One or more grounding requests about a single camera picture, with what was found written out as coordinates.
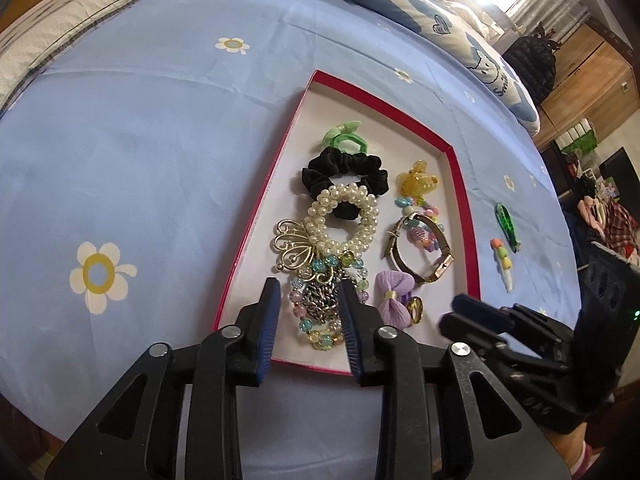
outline wooden cabinet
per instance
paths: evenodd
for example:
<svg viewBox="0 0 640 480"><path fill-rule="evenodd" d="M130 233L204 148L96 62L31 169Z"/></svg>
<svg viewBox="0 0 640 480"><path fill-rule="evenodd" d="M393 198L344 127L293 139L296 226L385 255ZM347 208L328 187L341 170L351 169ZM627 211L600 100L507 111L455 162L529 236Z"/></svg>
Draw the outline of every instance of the wooden cabinet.
<svg viewBox="0 0 640 480"><path fill-rule="evenodd" d="M538 107L539 150L587 117L598 141L610 135L638 108L638 86L628 62L587 25L556 52L554 90Z"/></svg>
<svg viewBox="0 0 640 480"><path fill-rule="evenodd" d="M604 42L602 37L587 25L582 25L556 51L556 81L554 88L560 85Z"/></svg>
<svg viewBox="0 0 640 480"><path fill-rule="evenodd" d="M638 110L638 88L631 67L590 107L585 116L591 121L598 142L613 133Z"/></svg>
<svg viewBox="0 0 640 480"><path fill-rule="evenodd" d="M556 127L551 120L549 120L545 111L540 106L536 108L540 116L540 132L533 137L533 143L536 145L536 148L541 151L544 150L552 140L559 136L560 132L556 130Z"/></svg>
<svg viewBox="0 0 640 480"><path fill-rule="evenodd" d="M542 108L559 132L583 118L587 110L626 77L629 64L609 43L602 43L549 94Z"/></svg>

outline silver chain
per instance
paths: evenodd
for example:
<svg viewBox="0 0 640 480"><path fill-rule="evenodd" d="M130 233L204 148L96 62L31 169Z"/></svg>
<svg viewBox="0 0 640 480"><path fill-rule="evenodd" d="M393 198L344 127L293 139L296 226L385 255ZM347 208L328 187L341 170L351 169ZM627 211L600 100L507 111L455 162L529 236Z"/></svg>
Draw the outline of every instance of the silver chain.
<svg viewBox="0 0 640 480"><path fill-rule="evenodd" d="M338 282L347 278L344 272L336 272L328 283L312 280L306 284L302 293L302 305L306 309L306 317L316 324L324 324L338 319Z"/></svg>

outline black backpack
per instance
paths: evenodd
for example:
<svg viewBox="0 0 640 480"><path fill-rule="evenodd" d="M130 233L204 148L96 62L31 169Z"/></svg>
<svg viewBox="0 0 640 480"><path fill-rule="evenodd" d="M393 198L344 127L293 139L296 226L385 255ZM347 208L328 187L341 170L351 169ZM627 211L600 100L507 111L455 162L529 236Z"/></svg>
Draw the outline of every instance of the black backpack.
<svg viewBox="0 0 640 480"><path fill-rule="evenodd" d="M542 22L531 36L518 38L502 55L511 65L529 91L534 104L544 101L554 88L556 81L556 56L554 52L561 46L549 39L555 30L545 34Z"/></svg>

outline plaid cloth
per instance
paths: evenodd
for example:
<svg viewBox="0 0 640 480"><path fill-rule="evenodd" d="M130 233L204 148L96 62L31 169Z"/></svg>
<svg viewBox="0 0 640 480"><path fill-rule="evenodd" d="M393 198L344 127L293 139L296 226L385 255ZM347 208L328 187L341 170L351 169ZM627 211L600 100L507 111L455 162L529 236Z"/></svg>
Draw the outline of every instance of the plaid cloth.
<svg viewBox="0 0 640 480"><path fill-rule="evenodd" d="M607 227L605 229L607 245L617 253L627 246L637 249L636 229L638 229L638 222L631 216L631 213L619 203L609 200L607 205Z"/></svg>

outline black scrunchie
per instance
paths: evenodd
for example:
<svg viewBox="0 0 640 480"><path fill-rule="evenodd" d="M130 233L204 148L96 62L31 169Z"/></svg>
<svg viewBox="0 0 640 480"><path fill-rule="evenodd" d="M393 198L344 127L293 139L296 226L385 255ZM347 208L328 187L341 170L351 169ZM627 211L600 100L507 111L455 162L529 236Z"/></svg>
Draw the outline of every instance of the black scrunchie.
<svg viewBox="0 0 640 480"><path fill-rule="evenodd" d="M323 189L329 189L334 183L331 177L355 173L361 176L358 187L366 186L369 194L384 195L389 191L388 173L381 170L382 161L375 155L365 153L344 153L328 146L320 155L309 161L308 168L302 168L302 183L311 198L316 200ZM360 208L349 202L340 202L334 209L334 216L343 220L355 220Z"/></svg>

